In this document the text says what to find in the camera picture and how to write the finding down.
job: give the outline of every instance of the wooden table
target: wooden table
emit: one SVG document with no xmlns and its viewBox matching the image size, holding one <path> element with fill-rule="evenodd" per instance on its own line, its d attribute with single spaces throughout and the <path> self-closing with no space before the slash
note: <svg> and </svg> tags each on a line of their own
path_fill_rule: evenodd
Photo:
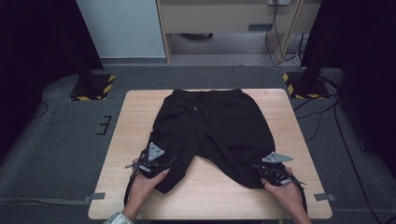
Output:
<svg viewBox="0 0 396 224">
<path fill-rule="evenodd" d="M 328 201 L 317 202 L 314 194 L 323 193 L 314 163 L 290 106 L 288 95 L 279 89 L 245 89 L 259 105 L 275 138 L 276 152 L 292 156 L 292 167 L 305 182 L 308 215 L 329 218 Z M 123 196 L 131 164 L 145 148 L 152 124 L 171 94 L 165 91 L 129 91 L 126 94 L 116 130 L 107 152 L 96 193 L 106 194 L 93 200 L 89 217 L 107 219 L 123 208 Z M 289 218 L 273 196 L 263 189 L 247 189 L 235 183 L 211 161 L 198 156 L 192 160 L 186 176 L 167 194 L 154 190 L 138 219 L 283 219 Z"/>
</svg>

